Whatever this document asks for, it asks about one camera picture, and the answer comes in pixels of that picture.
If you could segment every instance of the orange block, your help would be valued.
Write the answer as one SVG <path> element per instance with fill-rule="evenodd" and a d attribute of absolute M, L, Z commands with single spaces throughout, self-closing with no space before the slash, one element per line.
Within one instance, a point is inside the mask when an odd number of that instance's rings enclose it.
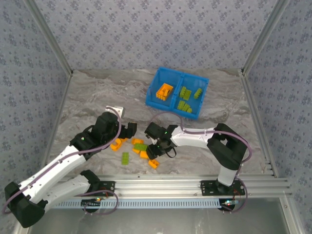
<path fill-rule="evenodd" d="M 144 144 L 144 140 L 133 138 L 131 143 L 133 145 L 135 145 L 135 144 Z"/>
<path fill-rule="evenodd" d="M 119 138 L 117 138 L 115 140 L 115 142 L 113 144 L 111 144 L 111 148 L 112 148 L 113 151 L 117 151 L 117 150 L 120 149 L 121 145 L 122 145 L 121 140 Z"/>
<path fill-rule="evenodd" d="M 165 101 L 167 100 L 167 97 L 170 96 L 172 90 L 173 90 L 173 86 L 169 85 L 169 84 L 166 84 L 164 83 L 161 88 L 157 91 L 156 93 L 156 97 Z"/>
<path fill-rule="evenodd" d="M 155 159 L 153 160 L 149 160 L 148 164 L 153 167 L 154 169 L 156 169 L 159 166 L 159 162 L 157 162 Z"/>
<path fill-rule="evenodd" d="M 145 159 L 149 159 L 149 158 L 148 158 L 148 155 L 147 155 L 147 153 L 146 153 L 146 151 L 141 151 L 140 157 L 141 157 L 141 158 L 145 158 Z"/>
<path fill-rule="evenodd" d="M 135 152 L 135 153 L 137 153 L 137 154 L 140 153 L 140 150 L 136 150 L 135 148 L 133 148 L 132 151 Z"/>

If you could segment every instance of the toy block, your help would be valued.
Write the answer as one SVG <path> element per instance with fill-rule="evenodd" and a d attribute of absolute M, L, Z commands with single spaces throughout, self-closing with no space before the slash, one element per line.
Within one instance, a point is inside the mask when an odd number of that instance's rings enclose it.
<path fill-rule="evenodd" d="M 144 140 L 137 139 L 137 138 L 132 138 L 131 143 L 132 143 L 133 145 L 135 145 L 135 144 L 143 144 L 143 143 L 144 143 Z"/>
<path fill-rule="evenodd" d="M 129 153 L 128 152 L 122 153 L 121 164 L 122 165 L 128 165 L 129 164 Z"/>
<path fill-rule="evenodd" d="M 178 110 L 182 110 L 183 107 L 184 107 L 184 104 L 185 104 L 185 101 L 180 101 L 180 102 L 179 102 L 179 105 L 177 106 L 177 109 L 178 109 Z"/>
<path fill-rule="evenodd" d="M 199 96 L 201 95 L 201 93 L 202 93 L 202 89 L 201 89 L 201 88 L 197 89 L 197 91 L 196 91 L 195 94 L 194 94 L 194 99 L 199 98 Z"/>
<path fill-rule="evenodd" d="M 117 150 L 120 149 L 121 145 L 122 145 L 121 140 L 120 140 L 119 138 L 117 138 L 117 139 L 115 140 L 115 142 L 114 142 L 113 144 L 111 144 L 111 149 L 112 149 L 113 151 L 117 151 Z"/>
<path fill-rule="evenodd" d="M 146 153 L 146 151 L 141 151 L 140 157 L 141 157 L 141 158 L 144 158 L 144 159 L 149 159 L 149 158 L 148 158 L 148 155 L 147 155 L 147 153 Z"/>
<path fill-rule="evenodd" d="M 156 92 L 156 98 L 159 98 L 163 101 L 167 100 L 167 97 L 170 96 L 173 89 L 173 86 L 164 83 L 161 88 Z"/>
<path fill-rule="evenodd" d="M 182 89 L 181 89 L 181 91 L 180 91 L 180 94 L 179 94 L 179 97 L 180 97 L 180 98 L 183 98 L 183 96 L 184 96 L 184 94 L 185 94 L 185 91 L 186 91 L 186 87 L 183 86 Z"/>
<path fill-rule="evenodd" d="M 140 150 L 140 151 L 146 151 L 148 145 L 145 144 L 135 144 L 134 149 Z"/>
<path fill-rule="evenodd" d="M 182 111 L 187 111 L 190 108 L 189 104 L 185 104 L 184 107 L 182 108 Z"/>
<path fill-rule="evenodd" d="M 132 151 L 135 152 L 135 153 L 137 153 L 137 154 L 140 153 L 140 150 L 136 150 L 135 148 L 133 148 Z"/>
<path fill-rule="evenodd" d="M 149 164 L 151 167 L 153 167 L 154 169 L 156 169 L 156 168 L 159 166 L 159 162 L 156 161 L 155 159 L 149 160 L 149 161 L 148 161 L 148 164 Z"/>
<path fill-rule="evenodd" d="M 187 89 L 187 90 L 185 91 L 185 94 L 184 94 L 184 96 L 183 96 L 183 99 L 188 101 L 188 100 L 190 99 L 191 93 L 192 93 L 192 91 Z"/>

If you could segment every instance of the wall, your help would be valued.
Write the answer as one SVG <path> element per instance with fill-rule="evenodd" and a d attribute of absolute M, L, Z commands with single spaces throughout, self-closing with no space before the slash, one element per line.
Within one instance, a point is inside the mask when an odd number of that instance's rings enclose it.
<path fill-rule="evenodd" d="M 22 0 L 0 1 L 0 204 L 38 170 L 67 77 Z M 0 216 L 11 234 L 13 215 Z"/>
<path fill-rule="evenodd" d="M 276 0 L 36 0 L 72 69 L 242 67 Z"/>
<path fill-rule="evenodd" d="M 312 2 L 292 0 L 249 73 L 281 176 L 312 233 Z"/>

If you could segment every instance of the blue plastic bin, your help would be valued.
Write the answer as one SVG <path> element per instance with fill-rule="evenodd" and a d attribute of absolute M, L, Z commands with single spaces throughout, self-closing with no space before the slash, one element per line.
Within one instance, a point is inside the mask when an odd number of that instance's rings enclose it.
<path fill-rule="evenodd" d="M 174 91 L 170 94 L 166 101 L 162 101 L 156 98 L 156 92 L 160 89 L 163 83 L 167 83 L 174 87 Z M 208 78 L 198 77 L 169 68 L 160 67 L 147 90 L 145 104 L 164 111 L 175 112 L 186 118 L 198 119 L 208 83 Z M 179 97 L 182 86 L 185 86 L 188 90 L 192 91 L 188 101 Z M 198 99 L 194 99 L 194 94 L 198 88 L 202 89 L 202 94 Z M 185 101 L 191 106 L 192 113 L 187 113 L 177 109 L 177 106 L 181 100 Z"/>

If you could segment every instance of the metal frame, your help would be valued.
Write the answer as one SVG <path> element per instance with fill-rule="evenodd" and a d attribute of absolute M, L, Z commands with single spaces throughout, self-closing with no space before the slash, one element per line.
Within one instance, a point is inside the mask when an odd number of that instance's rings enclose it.
<path fill-rule="evenodd" d="M 30 14 L 33 16 L 35 22 L 37 23 L 38 27 L 40 28 L 42 34 L 44 35 L 46 41 L 50 45 L 52 51 L 54 52 L 55 56 L 57 57 L 60 65 L 64 69 L 67 76 L 72 74 L 72 69 L 70 68 L 65 55 L 63 54 L 57 40 L 53 36 L 51 29 L 49 28 L 48 24 L 46 23 L 41 11 L 39 10 L 37 4 L 34 0 L 24 0 L 25 5 L 27 6 Z"/>
<path fill-rule="evenodd" d="M 70 178 L 71 176 L 66 176 L 60 183 Z M 286 178 L 274 178 L 270 175 L 242 175 L 239 178 L 245 182 L 249 198 L 292 196 L 290 184 Z M 186 199 L 203 198 L 200 182 L 216 180 L 217 175 L 104 175 L 99 176 L 99 179 L 115 181 L 115 193 L 121 199 Z M 206 198 L 226 198 L 226 196 Z"/>
<path fill-rule="evenodd" d="M 257 108 L 256 102 L 255 102 L 253 92 L 252 92 L 252 89 L 250 87 L 248 78 L 246 78 L 245 75 L 243 75 L 243 74 L 240 77 L 242 79 L 242 85 L 243 85 L 244 92 L 246 95 L 246 100 L 247 100 L 248 105 L 249 105 L 249 109 L 251 112 L 251 116 L 253 119 L 255 130 L 256 130 L 256 133 L 257 133 L 257 136 L 259 139 L 261 151 L 262 151 L 265 159 L 267 160 L 267 163 L 271 166 L 271 170 L 272 170 L 273 175 L 275 177 L 278 177 L 277 167 L 275 165 L 275 161 L 274 161 L 274 158 L 273 158 L 273 155 L 271 152 L 271 148 L 270 148 L 268 139 L 266 137 L 264 127 L 262 125 L 260 114 L 258 112 L 258 108 Z"/>
<path fill-rule="evenodd" d="M 264 27 L 262 28 L 262 31 L 257 41 L 253 45 L 253 48 L 251 52 L 249 53 L 248 58 L 245 61 L 245 64 L 242 69 L 245 75 L 247 75 L 250 72 L 253 64 L 257 60 L 261 50 L 263 49 L 265 43 L 269 39 L 269 36 L 271 35 L 273 29 L 279 22 L 279 19 L 282 16 L 289 2 L 290 0 L 278 0 L 276 2 L 273 10 L 271 11 L 269 18 L 267 19 Z"/>

